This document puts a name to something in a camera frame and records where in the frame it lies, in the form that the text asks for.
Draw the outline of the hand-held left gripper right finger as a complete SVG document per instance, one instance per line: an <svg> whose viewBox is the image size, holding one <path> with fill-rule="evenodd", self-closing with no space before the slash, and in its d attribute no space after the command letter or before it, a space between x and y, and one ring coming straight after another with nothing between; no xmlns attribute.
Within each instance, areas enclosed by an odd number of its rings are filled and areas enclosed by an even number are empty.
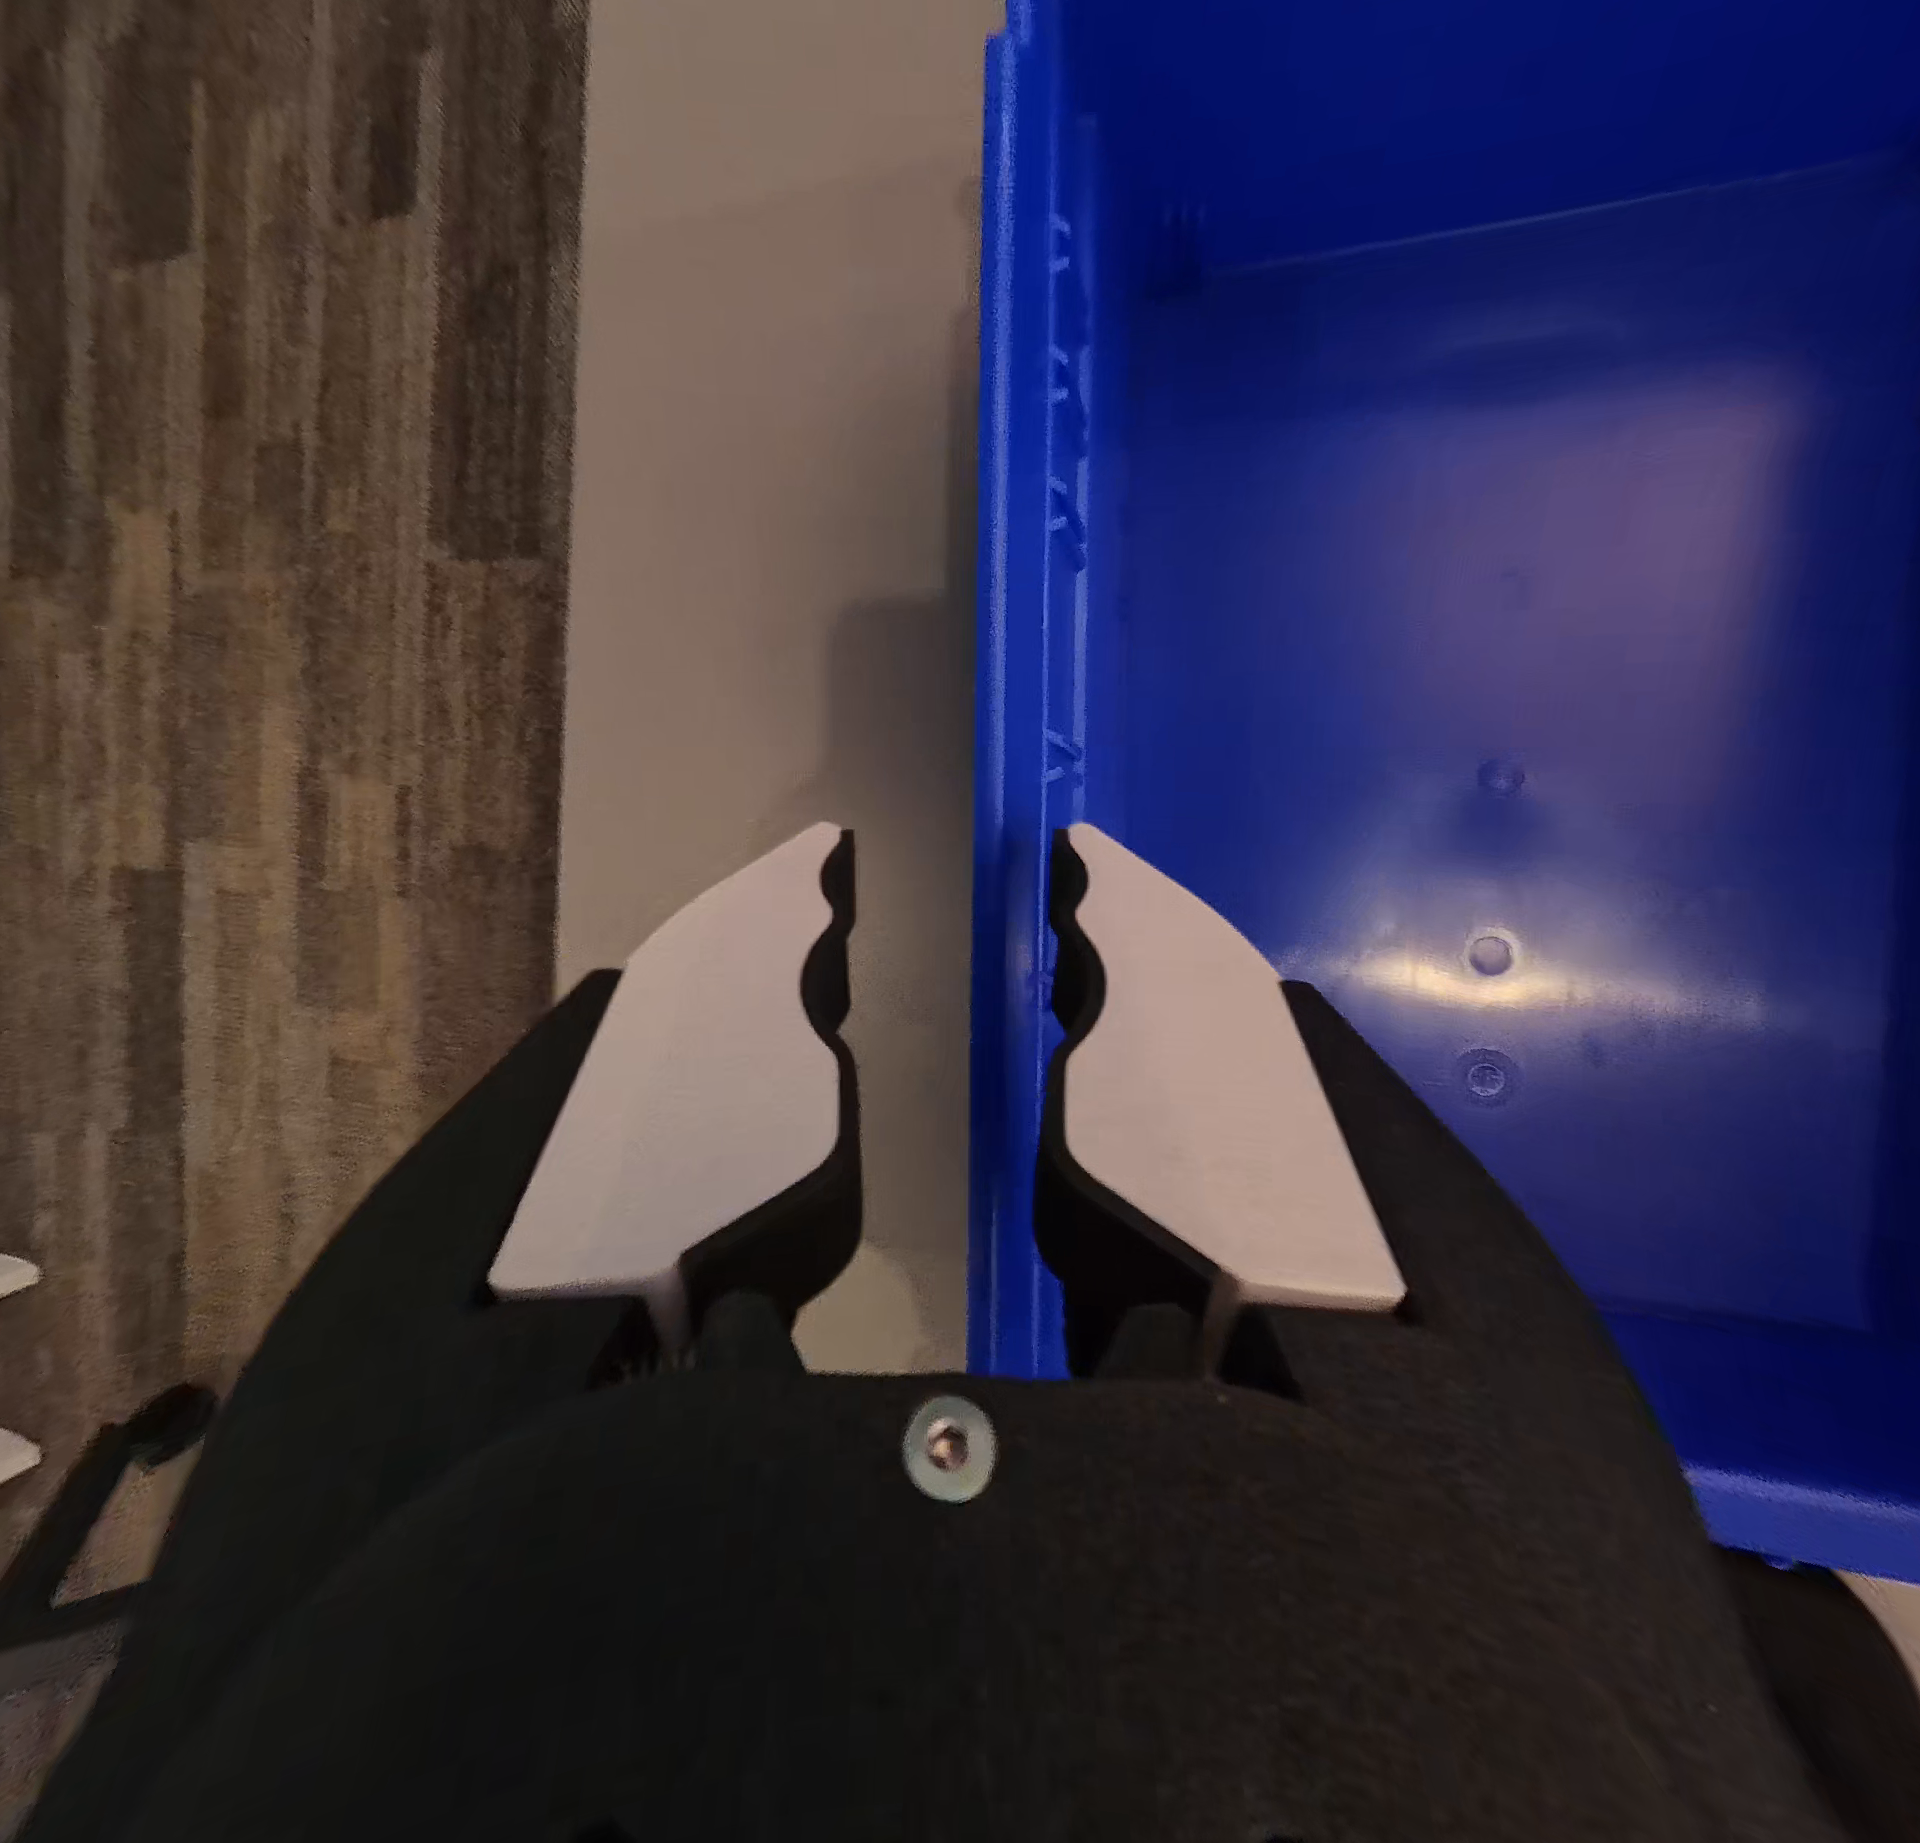
<svg viewBox="0 0 1920 1843"><path fill-rule="evenodd" d="M1407 1282L1264 953L1093 822L1054 836L1048 886L1063 1037L1035 1238L1067 1301L1398 1309Z"/></svg>

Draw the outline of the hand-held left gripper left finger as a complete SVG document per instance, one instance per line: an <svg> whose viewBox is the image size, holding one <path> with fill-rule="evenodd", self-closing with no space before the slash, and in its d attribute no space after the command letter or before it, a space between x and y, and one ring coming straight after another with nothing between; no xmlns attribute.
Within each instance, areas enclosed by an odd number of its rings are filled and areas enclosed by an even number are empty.
<svg viewBox="0 0 1920 1843"><path fill-rule="evenodd" d="M855 837L817 822L626 961L490 1283L505 1301L803 1308L862 1234Z"/></svg>

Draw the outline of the blue plastic bin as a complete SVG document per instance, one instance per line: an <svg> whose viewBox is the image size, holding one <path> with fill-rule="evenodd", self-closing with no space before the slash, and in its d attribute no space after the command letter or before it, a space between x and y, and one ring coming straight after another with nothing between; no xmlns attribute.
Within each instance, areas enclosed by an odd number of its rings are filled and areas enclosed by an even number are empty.
<svg viewBox="0 0 1920 1843"><path fill-rule="evenodd" d="M1718 1543L1917 1584L1919 0L1006 0L968 1354L1093 820L1361 1031Z"/></svg>

